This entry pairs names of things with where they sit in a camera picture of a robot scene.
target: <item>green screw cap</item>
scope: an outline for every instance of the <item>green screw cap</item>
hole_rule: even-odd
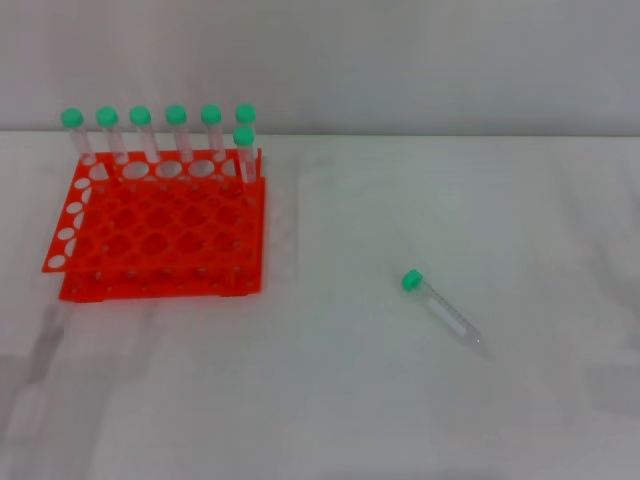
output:
[[[151,112],[144,105],[137,105],[129,111],[129,120],[136,127],[149,125],[151,123]]]
[[[251,127],[238,127],[233,131],[233,141],[239,147],[253,145],[254,135]]]
[[[118,123],[118,112],[113,107],[102,107],[96,112],[96,120],[102,128],[111,128]]]
[[[205,105],[200,111],[200,118],[205,125],[217,125],[222,121],[222,112],[217,105]]]
[[[236,107],[236,122],[248,125],[256,121],[256,109],[250,103],[242,103]]]
[[[77,108],[67,108],[60,115],[60,120],[65,128],[78,128],[84,123],[82,112]]]
[[[187,123],[187,111],[182,105],[171,105],[167,107],[167,122],[169,125],[182,125]]]
[[[402,277],[402,288],[404,288],[405,292],[410,292],[415,290],[420,286],[424,277],[417,270],[410,270]]]

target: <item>red plastic rack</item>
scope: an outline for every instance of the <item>red plastic rack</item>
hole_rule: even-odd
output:
[[[195,295],[242,296],[262,287],[266,182],[244,184],[238,152],[129,152],[78,161],[42,271],[64,272],[73,302]]]

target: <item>white table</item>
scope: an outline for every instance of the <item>white table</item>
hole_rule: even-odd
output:
[[[297,165],[294,276],[240,299],[57,305],[39,269],[71,143],[0,135],[0,425],[43,316],[66,322],[2,478],[637,478],[640,140],[260,142]],[[403,294],[425,264],[491,358]]]

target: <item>white wall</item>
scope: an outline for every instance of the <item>white wall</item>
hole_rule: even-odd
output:
[[[270,132],[640,134],[638,0],[1,3],[0,128],[248,100]]]

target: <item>test tube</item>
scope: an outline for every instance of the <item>test tube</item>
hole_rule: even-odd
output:
[[[96,112],[96,120],[98,121],[98,125],[104,130],[109,149],[113,154],[115,162],[119,165],[127,163],[129,158],[127,156],[127,150],[124,147],[120,127],[118,127],[118,112],[116,112],[116,109],[109,106],[102,107]]]
[[[417,270],[409,271],[402,279],[402,288],[407,292],[416,291],[427,301],[427,305],[456,332],[472,344],[482,345],[480,332],[469,323],[442,295],[429,285]]]
[[[129,119],[138,130],[140,143],[142,143],[142,149],[147,156],[147,161],[149,163],[158,163],[160,161],[160,152],[156,137],[153,134],[153,127],[151,126],[151,112],[147,107],[138,105],[129,111]]]
[[[96,155],[93,153],[91,143],[89,143],[89,136],[87,130],[84,127],[84,117],[82,112],[77,108],[67,108],[62,115],[60,115],[62,125],[69,131],[71,140],[78,152],[79,160],[84,165],[93,165],[96,163]]]
[[[238,127],[233,132],[233,140],[238,146],[238,163],[243,183],[256,181],[256,157],[253,150],[253,130],[249,127]]]
[[[176,140],[176,147],[180,152],[182,162],[193,161],[193,150],[187,130],[187,111],[182,105],[171,105],[166,111],[167,123],[171,126],[173,137]]]
[[[256,109],[250,103],[241,103],[236,107],[236,122],[238,122],[241,126],[251,128],[253,132],[253,136],[255,139],[256,135]],[[253,144],[253,156],[258,157],[258,149],[254,142]]]
[[[207,127],[212,158],[216,162],[224,162],[227,155],[222,138],[222,112],[220,112],[220,107],[217,105],[205,105],[200,111],[200,118]]]

